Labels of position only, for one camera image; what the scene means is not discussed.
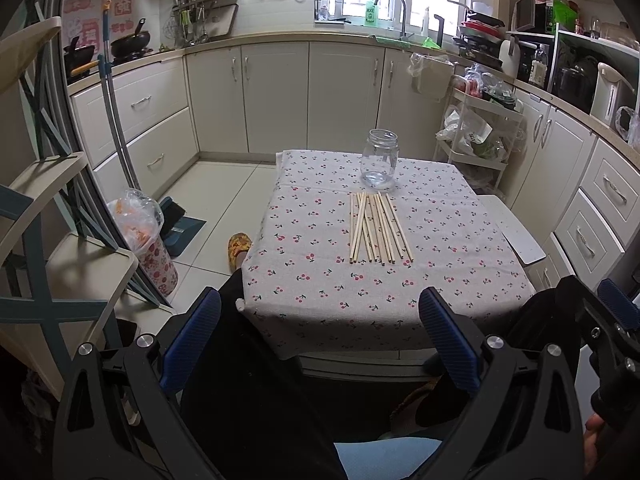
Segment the person's right hand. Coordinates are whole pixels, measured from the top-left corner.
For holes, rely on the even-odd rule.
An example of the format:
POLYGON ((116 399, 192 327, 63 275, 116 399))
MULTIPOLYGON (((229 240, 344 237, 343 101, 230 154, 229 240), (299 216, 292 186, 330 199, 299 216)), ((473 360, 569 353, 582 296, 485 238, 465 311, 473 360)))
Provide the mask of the person's right hand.
POLYGON ((596 413, 593 413, 585 423, 584 454, 586 476, 588 476, 596 466, 598 458, 598 442, 606 428, 608 428, 608 425, 602 417, 596 413))

